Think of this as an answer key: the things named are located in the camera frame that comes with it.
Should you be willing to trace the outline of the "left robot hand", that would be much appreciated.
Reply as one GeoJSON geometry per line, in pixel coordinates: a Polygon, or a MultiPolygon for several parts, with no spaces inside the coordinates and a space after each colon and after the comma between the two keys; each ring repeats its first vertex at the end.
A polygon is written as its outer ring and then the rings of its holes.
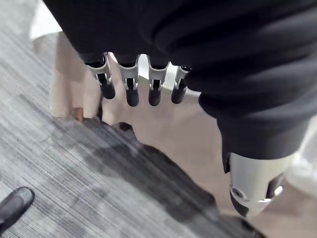
{"type": "Polygon", "coordinates": [[[317,113],[314,0],[47,0],[88,65],[102,54],[163,56],[188,72],[222,138],[230,197],[246,218],[282,178],[317,113]]]}

